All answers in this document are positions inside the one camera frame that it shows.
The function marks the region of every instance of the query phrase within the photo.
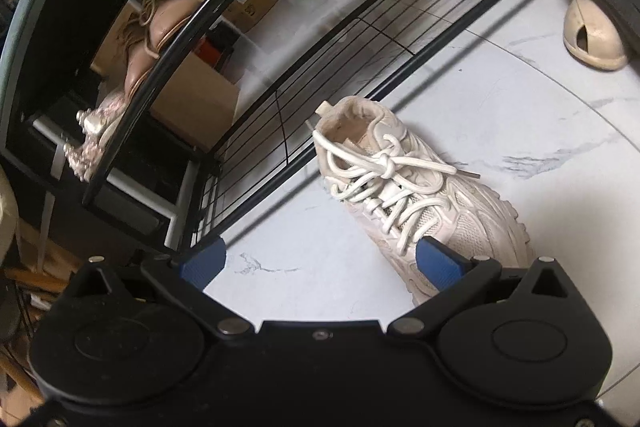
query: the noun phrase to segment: marble floor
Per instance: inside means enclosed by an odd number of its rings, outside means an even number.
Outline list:
[[[230,73],[247,107],[362,0],[281,0],[241,41]],[[600,396],[640,419],[640,62],[602,73],[562,45],[571,0],[503,0],[385,99],[450,162],[510,200],[538,255],[559,259],[613,345]],[[446,10],[430,10],[452,22]],[[225,269],[205,292],[265,319],[378,319],[411,295],[322,187],[315,161],[223,234]]]

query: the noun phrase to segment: shoe sole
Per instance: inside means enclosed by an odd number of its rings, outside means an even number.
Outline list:
[[[525,259],[518,260],[514,259],[514,263],[520,267],[530,266],[530,264],[535,259],[535,255],[533,253],[532,248],[529,246],[529,233],[527,233],[527,229],[523,223],[518,222],[518,212],[513,205],[507,201],[502,200],[500,198],[500,194],[495,190],[487,187],[486,185],[478,184],[476,185],[485,200],[487,200],[492,209],[504,220],[508,225],[509,236],[511,239],[511,244],[514,245],[514,251],[518,251],[524,245]],[[438,291],[436,288],[431,286],[426,278],[424,280],[418,279],[417,274],[414,273],[410,267],[401,266],[397,263],[396,259],[398,256],[394,253],[393,249],[384,241],[383,239],[377,239],[372,237],[371,233],[365,229],[365,232],[372,241],[377,245],[380,253],[389,261],[391,266],[396,270],[398,275],[404,281],[404,284],[409,291],[409,293],[413,296],[413,301],[415,306],[419,306],[423,302],[427,301],[431,297],[437,295]]]

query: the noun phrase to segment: shoe tongue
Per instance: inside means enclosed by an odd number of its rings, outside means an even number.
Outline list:
[[[391,112],[383,114],[369,123],[367,127],[367,145],[369,153],[376,153],[389,147],[388,140],[384,139],[385,134],[395,136],[402,141],[406,136],[406,127]]]

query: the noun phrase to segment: screw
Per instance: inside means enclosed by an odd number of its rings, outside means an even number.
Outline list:
[[[316,330],[311,334],[311,336],[315,341],[325,341],[334,336],[334,334],[331,331],[327,330]]]
[[[240,317],[222,319],[218,323],[218,330],[225,335],[241,335],[245,331],[248,331],[250,327],[251,324]]]
[[[403,335],[415,335],[424,329],[424,322],[415,317],[400,317],[391,323],[391,327]]]

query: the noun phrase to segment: metal wire shelf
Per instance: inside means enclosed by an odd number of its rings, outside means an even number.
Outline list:
[[[191,245],[226,230],[313,158],[305,121],[323,100],[381,99],[410,74],[407,67],[415,70],[424,63],[425,50],[431,48],[433,55],[477,18],[475,12],[496,1],[364,1],[276,80],[214,147],[220,163],[201,185]]]

